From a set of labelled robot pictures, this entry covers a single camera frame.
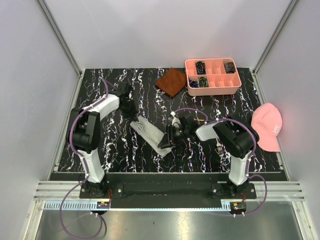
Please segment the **grey cloth napkin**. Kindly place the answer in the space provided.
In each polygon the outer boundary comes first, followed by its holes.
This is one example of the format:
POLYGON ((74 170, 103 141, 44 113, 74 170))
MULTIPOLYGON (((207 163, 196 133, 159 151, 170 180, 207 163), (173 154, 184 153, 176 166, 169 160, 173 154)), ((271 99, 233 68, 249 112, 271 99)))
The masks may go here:
POLYGON ((160 148, 159 143, 165 134, 156 126, 151 124, 147 119, 142 116, 137 117, 137 121, 132 121, 130 126, 155 150, 161 157, 168 155, 172 148, 160 148))

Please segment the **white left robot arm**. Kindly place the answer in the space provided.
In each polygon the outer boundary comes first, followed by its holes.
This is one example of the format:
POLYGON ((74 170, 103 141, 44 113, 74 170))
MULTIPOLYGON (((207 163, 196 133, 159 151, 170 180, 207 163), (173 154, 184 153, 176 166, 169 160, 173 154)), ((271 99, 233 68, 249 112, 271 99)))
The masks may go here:
POLYGON ((99 158, 98 146, 101 141, 101 121, 114 111, 120 111, 124 119, 137 119, 138 111, 131 98, 132 86, 121 82, 109 91, 108 82, 102 80, 106 89, 97 101, 84 108, 70 111, 66 142, 78 155, 84 168, 85 179, 81 186, 97 198, 108 193, 108 183, 99 158))

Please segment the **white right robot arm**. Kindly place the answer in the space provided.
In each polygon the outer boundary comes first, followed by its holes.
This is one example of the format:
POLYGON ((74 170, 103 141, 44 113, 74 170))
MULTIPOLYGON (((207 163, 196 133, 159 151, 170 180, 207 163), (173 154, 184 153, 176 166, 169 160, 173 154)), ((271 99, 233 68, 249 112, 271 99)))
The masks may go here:
POLYGON ((174 148, 184 139, 206 142, 216 139, 230 154, 230 172, 222 194, 239 198, 249 183, 249 163, 260 140, 258 133, 244 119, 230 114, 225 118, 206 123, 189 117, 174 117, 166 126, 160 140, 160 149, 174 148))

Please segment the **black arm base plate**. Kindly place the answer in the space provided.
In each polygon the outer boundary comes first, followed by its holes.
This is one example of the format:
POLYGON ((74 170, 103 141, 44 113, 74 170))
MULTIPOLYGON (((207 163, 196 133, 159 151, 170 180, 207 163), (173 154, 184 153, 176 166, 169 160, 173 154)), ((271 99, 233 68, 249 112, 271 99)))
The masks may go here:
POLYGON ((81 199, 124 199, 137 196, 201 196, 214 199, 256 199, 253 183, 234 186, 217 181, 109 181, 102 189, 86 183, 80 189, 81 199))

